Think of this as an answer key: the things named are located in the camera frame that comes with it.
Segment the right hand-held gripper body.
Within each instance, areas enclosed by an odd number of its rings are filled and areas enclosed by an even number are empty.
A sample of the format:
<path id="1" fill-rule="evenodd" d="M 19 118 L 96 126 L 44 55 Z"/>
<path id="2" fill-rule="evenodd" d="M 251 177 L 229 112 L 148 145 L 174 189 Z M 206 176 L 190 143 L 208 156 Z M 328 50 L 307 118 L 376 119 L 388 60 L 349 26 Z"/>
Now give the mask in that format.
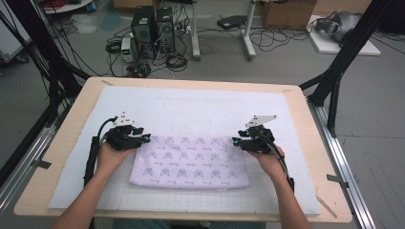
<path id="1" fill-rule="evenodd" d="M 245 125 L 249 129 L 249 136 L 241 136 L 247 144 L 241 147 L 244 151 L 270 154 L 275 152 L 275 138 L 270 129 L 264 126 L 265 123 L 276 119 L 274 115 L 254 115 Z"/>

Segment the light purple printed towel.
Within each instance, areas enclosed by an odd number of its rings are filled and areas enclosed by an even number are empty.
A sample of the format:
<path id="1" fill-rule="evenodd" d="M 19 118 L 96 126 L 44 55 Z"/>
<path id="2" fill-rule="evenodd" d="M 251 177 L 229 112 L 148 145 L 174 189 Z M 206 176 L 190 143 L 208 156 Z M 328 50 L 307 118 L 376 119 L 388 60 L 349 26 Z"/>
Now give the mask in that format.
<path id="1" fill-rule="evenodd" d="M 153 135 L 137 152 L 129 181 L 137 186 L 240 189 L 249 185 L 245 153 L 229 136 Z"/>

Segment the person's right hand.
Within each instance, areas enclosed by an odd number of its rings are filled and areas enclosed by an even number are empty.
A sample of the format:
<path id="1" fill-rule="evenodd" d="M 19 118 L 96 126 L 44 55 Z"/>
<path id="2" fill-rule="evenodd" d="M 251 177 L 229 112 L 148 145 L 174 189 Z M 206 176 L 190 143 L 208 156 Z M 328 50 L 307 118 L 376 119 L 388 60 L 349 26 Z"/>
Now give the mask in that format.
<path id="1" fill-rule="evenodd" d="M 282 164 L 276 155 L 264 155 L 257 152 L 249 152 L 249 154 L 258 160 L 261 168 L 272 180 L 286 177 Z"/>

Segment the white foam mat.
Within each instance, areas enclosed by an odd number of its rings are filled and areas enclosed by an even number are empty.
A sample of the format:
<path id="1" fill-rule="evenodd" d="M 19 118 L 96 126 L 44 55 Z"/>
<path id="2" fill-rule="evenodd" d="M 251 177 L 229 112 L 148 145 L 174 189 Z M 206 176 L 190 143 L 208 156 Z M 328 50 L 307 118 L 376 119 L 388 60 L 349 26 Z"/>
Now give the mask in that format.
<path id="1" fill-rule="evenodd" d="M 266 124 L 276 143 L 287 153 L 288 173 L 304 213 L 321 210 L 309 175 L 288 98 L 284 93 L 256 93 L 165 88 L 104 88 L 70 153 L 49 203 L 65 209 L 83 188 L 82 177 L 92 136 L 101 124 L 120 113 L 153 135 L 215 135 L 237 137 L 254 115 L 276 115 Z M 108 181 L 100 210 L 182 213 L 241 213 L 276 216 L 273 184 L 257 160 L 245 153 L 249 185 L 240 189 L 184 190 L 142 187 L 129 181 L 136 154 L 129 156 Z"/>

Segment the white power supply unit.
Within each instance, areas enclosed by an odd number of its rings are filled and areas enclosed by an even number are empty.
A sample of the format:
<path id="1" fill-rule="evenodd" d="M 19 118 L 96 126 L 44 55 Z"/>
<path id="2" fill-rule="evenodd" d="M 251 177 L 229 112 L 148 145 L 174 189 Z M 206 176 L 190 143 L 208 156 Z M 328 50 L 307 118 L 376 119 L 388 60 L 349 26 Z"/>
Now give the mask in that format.
<path id="1" fill-rule="evenodd" d="M 123 37 L 121 39 L 121 54 L 125 63 L 134 61 L 134 51 L 131 37 Z"/>

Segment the person's blue jeans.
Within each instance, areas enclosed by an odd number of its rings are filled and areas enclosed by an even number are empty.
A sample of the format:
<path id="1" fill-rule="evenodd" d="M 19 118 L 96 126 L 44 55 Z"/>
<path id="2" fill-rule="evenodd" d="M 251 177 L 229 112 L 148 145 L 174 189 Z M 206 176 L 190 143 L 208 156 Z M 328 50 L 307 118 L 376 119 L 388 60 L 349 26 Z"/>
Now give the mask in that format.
<path id="1" fill-rule="evenodd" d="M 113 229 L 266 229 L 264 222 L 213 221 L 208 226 L 174 225 L 160 219 L 114 219 Z"/>

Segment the white metal stand leg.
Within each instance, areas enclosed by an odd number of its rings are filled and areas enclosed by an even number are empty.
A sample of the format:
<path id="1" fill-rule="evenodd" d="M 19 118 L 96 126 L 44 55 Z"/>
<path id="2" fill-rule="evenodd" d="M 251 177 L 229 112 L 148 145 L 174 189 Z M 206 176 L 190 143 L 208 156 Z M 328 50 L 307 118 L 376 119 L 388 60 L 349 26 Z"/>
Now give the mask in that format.
<path id="1" fill-rule="evenodd" d="M 245 28 L 242 30 L 242 38 L 244 39 L 245 42 L 248 60 L 251 60 L 256 56 L 256 52 L 254 51 L 253 44 L 250 40 L 250 29 L 254 16 L 255 7 L 256 7 L 256 0 L 249 0 L 249 7 L 246 16 L 246 24 Z"/>
<path id="2" fill-rule="evenodd" d="M 192 56 L 196 61 L 201 60 L 200 44 L 198 37 L 198 23 L 197 23 L 197 6 L 198 0 L 192 0 Z"/>

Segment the slim black computer tower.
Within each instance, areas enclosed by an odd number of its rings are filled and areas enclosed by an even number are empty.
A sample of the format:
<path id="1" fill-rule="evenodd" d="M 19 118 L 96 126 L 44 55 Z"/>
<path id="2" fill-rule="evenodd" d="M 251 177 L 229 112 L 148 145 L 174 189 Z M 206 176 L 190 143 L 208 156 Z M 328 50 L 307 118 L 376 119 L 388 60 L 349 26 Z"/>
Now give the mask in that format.
<path id="1" fill-rule="evenodd" d="M 166 53 L 174 52 L 175 38 L 173 29 L 173 13 L 171 7 L 157 8 L 157 23 L 160 48 Z"/>

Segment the white floor board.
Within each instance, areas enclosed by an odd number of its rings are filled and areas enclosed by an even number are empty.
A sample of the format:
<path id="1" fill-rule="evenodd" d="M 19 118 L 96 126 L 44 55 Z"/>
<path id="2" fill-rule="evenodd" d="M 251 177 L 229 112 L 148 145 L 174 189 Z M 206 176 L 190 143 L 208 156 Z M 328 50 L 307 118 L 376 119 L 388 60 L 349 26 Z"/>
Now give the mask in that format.
<path id="1" fill-rule="evenodd" d="M 319 53 L 338 54 L 341 50 L 339 44 L 333 41 L 323 31 L 315 30 L 315 21 L 318 18 L 320 18 L 320 15 L 312 15 L 310 17 L 308 27 L 310 41 Z M 381 51 L 370 41 L 367 41 L 359 52 L 359 55 L 363 56 L 379 56 L 380 54 Z"/>

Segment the flat black device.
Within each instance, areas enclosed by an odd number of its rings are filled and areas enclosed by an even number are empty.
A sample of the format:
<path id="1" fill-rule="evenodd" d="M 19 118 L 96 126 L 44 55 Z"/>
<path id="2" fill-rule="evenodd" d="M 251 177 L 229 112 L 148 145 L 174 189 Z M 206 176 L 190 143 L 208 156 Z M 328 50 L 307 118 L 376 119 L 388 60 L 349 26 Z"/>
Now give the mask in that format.
<path id="1" fill-rule="evenodd" d="M 222 18 L 217 21 L 217 25 L 224 30 L 230 30 L 238 28 L 246 22 L 246 17 L 243 15 L 233 15 L 226 18 Z"/>

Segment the clear plastic bag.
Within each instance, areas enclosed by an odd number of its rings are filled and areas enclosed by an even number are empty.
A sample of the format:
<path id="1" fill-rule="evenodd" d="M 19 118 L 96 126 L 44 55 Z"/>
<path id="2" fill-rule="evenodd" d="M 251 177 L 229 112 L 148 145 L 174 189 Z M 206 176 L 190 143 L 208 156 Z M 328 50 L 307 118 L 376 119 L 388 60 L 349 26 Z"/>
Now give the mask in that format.
<path id="1" fill-rule="evenodd" d="M 97 31 L 95 16 L 89 14 L 74 14 L 71 17 L 71 22 L 79 34 L 94 34 Z"/>

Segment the large cardboard box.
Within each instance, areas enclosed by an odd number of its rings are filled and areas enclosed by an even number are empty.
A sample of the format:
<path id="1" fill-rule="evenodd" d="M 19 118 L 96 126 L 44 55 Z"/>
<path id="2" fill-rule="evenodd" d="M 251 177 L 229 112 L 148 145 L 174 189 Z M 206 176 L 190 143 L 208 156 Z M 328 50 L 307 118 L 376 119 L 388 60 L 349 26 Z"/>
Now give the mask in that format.
<path id="1" fill-rule="evenodd" d="M 264 4 L 262 22 L 265 28 L 304 30 L 317 0 L 282 0 Z"/>

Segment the grey headset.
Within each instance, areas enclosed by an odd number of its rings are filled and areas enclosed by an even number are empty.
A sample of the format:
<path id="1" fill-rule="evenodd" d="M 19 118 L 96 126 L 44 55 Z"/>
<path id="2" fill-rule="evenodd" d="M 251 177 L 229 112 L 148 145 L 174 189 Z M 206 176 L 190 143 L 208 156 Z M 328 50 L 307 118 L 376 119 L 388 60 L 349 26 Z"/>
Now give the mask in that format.
<path id="1" fill-rule="evenodd" d="M 361 15 L 350 11 L 334 11 L 329 16 L 318 18 L 315 23 L 317 31 L 323 31 L 335 42 L 341 43 L 343 39 L 355 28 Z"/>

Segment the round white table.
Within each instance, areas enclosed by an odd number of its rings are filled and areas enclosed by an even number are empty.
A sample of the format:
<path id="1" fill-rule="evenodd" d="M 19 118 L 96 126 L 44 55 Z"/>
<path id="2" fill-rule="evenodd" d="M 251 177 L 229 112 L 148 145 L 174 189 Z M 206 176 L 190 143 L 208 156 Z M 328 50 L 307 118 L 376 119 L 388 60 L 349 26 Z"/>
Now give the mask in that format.
<path id="1" fill-rule="evenodd" d="M 43 0 L 40 3 L 46 14 L 55 14 L 86 8 L 95 11 L 94 0 Z"/>

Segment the black metal frame strut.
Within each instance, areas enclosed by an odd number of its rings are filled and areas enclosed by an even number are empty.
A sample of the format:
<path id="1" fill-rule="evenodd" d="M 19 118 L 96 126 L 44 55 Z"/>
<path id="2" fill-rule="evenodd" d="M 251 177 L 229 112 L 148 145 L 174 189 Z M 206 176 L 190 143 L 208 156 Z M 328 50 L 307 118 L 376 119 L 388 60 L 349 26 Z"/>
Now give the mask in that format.
<path id="1" fill-rule="evenodd" d="M 46 109 L 45 117 L 47 125 L 51 125 L 58 119 L 58 108 L 62 101 L 75 101 L 82 87 L 76 77 L 87 80 L 88 73 L 66 60 L 59 48 L 54 43 L 48 32 L 43 19 L 39 16 L 30 0 L 0 0 L 5 1 L 9 9 L 18 19 L 24 30 L 28 33 L 33 44 L 39 51 L 39 55 L 25 41 L 17 28 L 0 11 L 0 20 L 5 23 L 6 28 L 20 42 L 28 52 L 39 70 L 42 78 L 48 81 L 49 106 Z"/>
<path id="2" fill-rule="evenodd" d="M 372 37 L 373 32 L 399 1 L 372 0 L 330 66 L 323 73 L 300 85 L 302 91 L 317 85 L 314 92 L 308 96 L 309 102 L 316 107 L 322 107 L 325 99 L 330 96 L 327 129 L 333 137 L 336 137 L 335 121 L 341 79 L 355 57 Z"/>

